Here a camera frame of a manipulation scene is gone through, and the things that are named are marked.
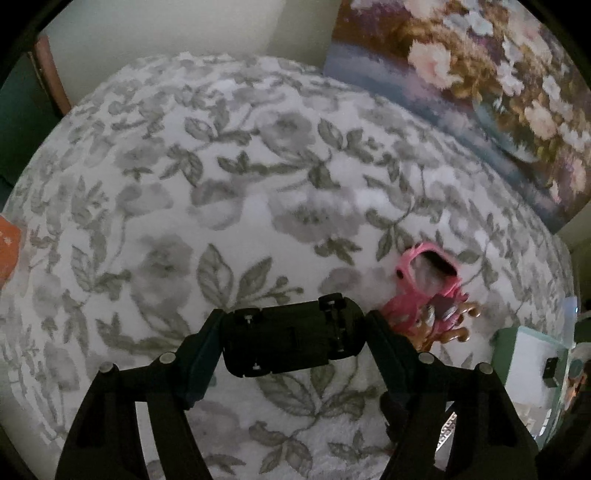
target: mint green box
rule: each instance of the mint green box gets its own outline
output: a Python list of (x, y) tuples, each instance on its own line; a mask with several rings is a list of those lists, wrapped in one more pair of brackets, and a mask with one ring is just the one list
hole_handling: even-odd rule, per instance
[[(542, 379), (548, 358), (557, 356), (558, 387), (548, 388)], [(550, 438), (560, 414), (569, 350), (558, 340), (527, 327), (499, 330), (492, 366), (513, 402), (551, 410), (548, 426), (535, 438), (542, 448)]]

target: black plastic part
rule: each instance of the black plastic part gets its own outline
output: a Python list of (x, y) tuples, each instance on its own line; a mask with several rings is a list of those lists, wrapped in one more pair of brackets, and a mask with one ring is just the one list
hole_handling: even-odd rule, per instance
[(558, 375), (556, 374), (556, 369), (558, 367), (558, 357), (554, 356), (552, 358), (548, 358), (546, 360), (546, 366), (544, 367), (544, 373), (542, 374), (542, 379), (546, 387), (548, 388), (556, 388), (558, 387)]
[(496, 373), (477, 367), (457, 401), (454, 442), (447, 473), (467, 480), (482, 477), (536, 480), (537, 446), (519, 419)]
[(225, 315), (220, 309), (212, 311), (201, 330), (186, 337), (178, 347), (170, 380), (183, 410), (201, 400), (211, 382), (222, 355), (220, 327)]
[(121, 388), (116, 366), (96, 375), (66, 439), (56, 480), (148, 480), (135, 399), (120, 394)]
[(358, 355), (363, 312), (341, 294), (295, 305), (237, 310), (224, 317), (223, 357), (237, 377), (326, 365)]
[(170, 388), (168, 375), (173, 365), (153, 363), (151, 385), (146, 393), (156, 449), (166, 478), (212, 480), (189, 428), (183, 405)]
[[(435, 357), (421, 362), (379, 312), (360, 313), (340, 295), (229, 315), (214, 310), (173, 362), (98, 373), (70, 429), (56, 480), (147, 480), (137, 401), (148, 404), (168, 480), (211, 480), (183, 409), (203, 398), (222, 347), (233, 373), (260, 375), (255, 364), (279, 372), (357, 355), (365, 339), (388, 387), (384, 398), (395, 402), (404, 429), (382, 480), (537, 479), (535, 442), (494, 372), (447, 367)], [(433, 463), (447, 401), (455, 402), (458, 420), (444, 473)]]

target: floral painting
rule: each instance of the floral painting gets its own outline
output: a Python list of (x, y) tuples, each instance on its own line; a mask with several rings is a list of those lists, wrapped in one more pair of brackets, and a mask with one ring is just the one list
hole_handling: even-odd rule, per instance
[(343, 0), (324, 72), (453, 134), (553, 232), (591, 197), (591, 92), (517, 0)]

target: green object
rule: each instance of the green object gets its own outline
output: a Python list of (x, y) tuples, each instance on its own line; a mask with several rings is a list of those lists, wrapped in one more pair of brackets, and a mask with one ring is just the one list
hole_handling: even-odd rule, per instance
[(60, 120), (31, 59), (22, 55), (0, 89), (0, 176), (14, 185)]
[(511, 369), (511, 365), (515, 360), (515, 345), (517, 343), (518, 335), (528, 335), (530, 337), (534, 337), (542, 342), (545, 342), (551, 345), (557, 351), (558, 361), (556, 365), (556, 370), (554, 373), (554, 378), (557, 380), (558, 388), (553, 388), (553, 396), (552, 396), (552, 403), (551, 403), (551, 410), (552, 414), (550, 417), (550, 421), (548, 422), (548, 428), (545, 429), (542, 435), (539, 435), (535, 441), (539, 447), (543, 447), (546, 441), (551, 437), (553, 429), (550, 427), (556, 424), (556, 420), (558, 417), (558, 413), (560, 410), (560, 401), (562, 399), (562, 390), (564, 385), (564, 377), (567, 374), (567, 364), (569, 358), (569, 350), (558, 340), (540, 333), (536, 330), (532, 330), (527, 327), (511, 327), (511, 328), (503, 328), (499, 330), (496, 334), (496, 341), (495, 341), (495, 352), (492, 358), (492, 366), (495, 369), (497, 375), (503, 382), (503, 385), (507, 385), (508, 378), (509, 378), (509, 370)]

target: pink toy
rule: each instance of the pink toy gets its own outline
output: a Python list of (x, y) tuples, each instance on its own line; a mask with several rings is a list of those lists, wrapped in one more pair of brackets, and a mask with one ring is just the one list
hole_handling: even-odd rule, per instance
[[(416, 285), (411, 262), (419, 255), (445, 275), (443, 286), (435, 296)], [(419, 351), (429, 351), (435, 341), (468, 340), (468, 330), (456, 326), (463, 322), (464, 313), (479, 316), (479, 306), (466, 302), (468, 295), (460, 289), (462, 279), (457, 274), (456, 263), (443, 249), (423, 243), (406, 250), (396, 267), (396, 277), (399, 293), (382, 308), (394, 332), (407, 336)]]

